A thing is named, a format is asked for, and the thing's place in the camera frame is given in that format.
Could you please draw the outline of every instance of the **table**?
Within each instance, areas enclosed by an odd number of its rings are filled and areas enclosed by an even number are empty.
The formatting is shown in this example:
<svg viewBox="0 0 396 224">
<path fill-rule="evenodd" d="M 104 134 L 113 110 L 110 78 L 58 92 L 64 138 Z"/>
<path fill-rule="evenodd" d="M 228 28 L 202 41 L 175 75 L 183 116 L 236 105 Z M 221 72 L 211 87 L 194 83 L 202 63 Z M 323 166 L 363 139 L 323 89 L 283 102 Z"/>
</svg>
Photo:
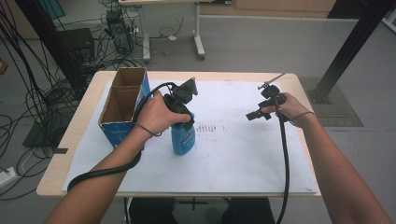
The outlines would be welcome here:
<svg viewBox="0 0 396 224">
<path fill-rule="evenodd" d="M 85 130 L 89 124 L 90 118 L 93 111 L 95 110 L 99 100 L 101 99 L 102 93 L 106 87 L 106 84 L 112 80 L 116 72 L 114 71 L 101 71 L 97 72 L 92 79 L 92 82 L 87 89 L 79 107 L 76 111 L 75 116 L 70 122 L 67 128 L 64 138 L 62 139 L 59 147 L 67 148 L 65 154 L 55 154 L 49 164 L 46 173 L 44 173 L 38 187 L 37 193 L 42 196 L 63 196 L 65 192 L 62 191 L 64 181 L 67 177 L 68 170 L 71 166 L 71 162 L 78 147 L 78 143 L 81 141 Z M 256 81 L 263 82 L 264 80 L 272 79 L 278 74 L 268 73 L 216 73 L 216 72 L 154 72 L 148 71 L 149 80 L 182 80 L 185 81 L 190 77 L 196 77 L 197 81 L 210 80 L 210 81 Z M 312 109 L 308 99 L 305 96 L 304 90 L 297 78 L 292 74 L 287 74 L 280 78 L 278 82 L 281 85 L 282 90 L 288 91 L 297 97 L 302 104 L 308 109 Z M 303 152 L 307 158 L 310 172 L 312 172 L 315 179 L 312 162 L 310 159 L 309 152 L 307 150 L 304 134 L 300 129 L 297 129 L 298 137 L 300 138 Z M 280 196 L 281 194 L 273 194 L 271 196 Z M 315 194 L 295 194 L 294 196 L 319 196 L 318 191 Z M 118 193 L 117 196 L 133 196 L 131 193 Z M 200 196 L 219 196 L 216 194 L 200 194 Z M 266 196 L 262 194 L 249 194 L 249 196 Z"/>
<path fill-rule="evenodd" d="M 142 27 L 143 33 L 143 61 L 148 62 L 150 60 L 150 51 L 149 51 L 149 33 L 146 30 L 146 21 L 145 21 L 145 13 L 143 9 L 143 5 L 146 4 L 169 4 L 169 3 L 194 3 L 195 4 L 195 30 L 193 31 L 193 37 L 195 41 L 195 46 L 198 51 L 198 55 L 204 59 L 205 51 L 204 46 L 202 44 L 201 37 L 199 35 L 199 13 L 200 13 L 200 4 L 199 2 L 210 2 L 207 0 L 119 0 L 121 5 L 124 6 L 134 6 L 137 9 L 140 18 L 140 25 Z"/>
</svg>

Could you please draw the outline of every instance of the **cardboard box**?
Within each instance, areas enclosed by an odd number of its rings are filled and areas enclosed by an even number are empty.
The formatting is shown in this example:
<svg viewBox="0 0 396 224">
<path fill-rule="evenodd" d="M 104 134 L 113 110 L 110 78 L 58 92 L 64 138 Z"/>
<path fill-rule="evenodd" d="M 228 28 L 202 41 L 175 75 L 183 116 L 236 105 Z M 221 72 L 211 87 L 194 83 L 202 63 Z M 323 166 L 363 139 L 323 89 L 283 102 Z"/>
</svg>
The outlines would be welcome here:
<svg viewBox="0 0 396 224">
<path fill-rule="evenodd" d="M 99 118 L 99 127 L 113 147 L 134 127 L 134 110 L 149 92 L 146 68 L 120 68 L 117 71 Z"/>
</svg>

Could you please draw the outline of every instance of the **white paper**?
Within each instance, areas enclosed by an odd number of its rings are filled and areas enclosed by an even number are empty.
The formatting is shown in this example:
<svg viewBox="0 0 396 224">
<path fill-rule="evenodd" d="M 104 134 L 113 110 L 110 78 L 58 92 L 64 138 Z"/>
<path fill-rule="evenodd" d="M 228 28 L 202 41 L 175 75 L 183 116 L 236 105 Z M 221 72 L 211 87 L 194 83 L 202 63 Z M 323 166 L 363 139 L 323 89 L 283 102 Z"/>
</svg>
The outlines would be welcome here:
<svg viewBox="0 0 396 224">
<path fill-rule="evenodd" d="M 153 89 L 164 81 L 150 81 Z M 98 126 L 110 82 L 80 141 L 63 190 L 77 175 L 91 170 L 112 146 Z M 285 162 L 275 115 L 248 121 L 265 99 L 258 82 L 198 81 L 198 95 L 187 108 L 194 113 L 195 145 L 178 156 L 172 149 L 171 131 L 151 138 L 142 158 L 128 171 L 119 192 L 139 193 L 282 193 Z M 290 193 L 316 193 L 313 174 L 295 127 L 285 123 L 290 157 Z"/>
</svg>

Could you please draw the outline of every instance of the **blue spray bottle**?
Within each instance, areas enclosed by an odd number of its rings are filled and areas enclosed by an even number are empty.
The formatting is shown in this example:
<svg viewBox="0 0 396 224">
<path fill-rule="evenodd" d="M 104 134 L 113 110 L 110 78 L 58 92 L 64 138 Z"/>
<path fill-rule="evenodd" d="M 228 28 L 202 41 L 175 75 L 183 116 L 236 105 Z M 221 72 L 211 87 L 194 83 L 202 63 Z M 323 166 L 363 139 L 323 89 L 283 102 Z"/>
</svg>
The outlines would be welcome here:
<svg viewBox="0 0 396 224">
<path fill-rule="evenodd" d="M 179 125 L 172 125 L 172 145 L 175 154 L 181 156 L 192 149 L 195 144 L 195 129 L 191 125 L 187 127 L 185 123 Z"/>
</svg>

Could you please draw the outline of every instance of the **person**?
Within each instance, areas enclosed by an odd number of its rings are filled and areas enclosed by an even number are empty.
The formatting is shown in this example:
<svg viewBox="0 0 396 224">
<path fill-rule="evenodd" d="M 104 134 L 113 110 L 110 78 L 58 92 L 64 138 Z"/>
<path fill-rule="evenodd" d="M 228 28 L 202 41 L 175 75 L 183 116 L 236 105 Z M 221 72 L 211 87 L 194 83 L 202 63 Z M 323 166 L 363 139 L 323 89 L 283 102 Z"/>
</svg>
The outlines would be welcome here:
<svg viewBox="0 0 396 224">
<path fill-rule="evenodd" d="M 282 113 L 295 126 L 303 129 L 323 200 L 333 223 L 391 223 L 385 210 L 322 128 L 312 112 L 294 96 L 285 92 L 287 100 Z M 262 108 L 275 112 L 273 106 Z M 168 110 L 160 92 L 148 101 L 137 122 L 152 133 L 160 133 L 190 116 Z M 131 161 L 152 134 L 134 126 L 124 141 L 92 170 L 123 165 Z M 110 206 L 125 172 L 85 180 L 75 185 L 54 208 L 46 223 L 99 223 Z"/>
</svg>

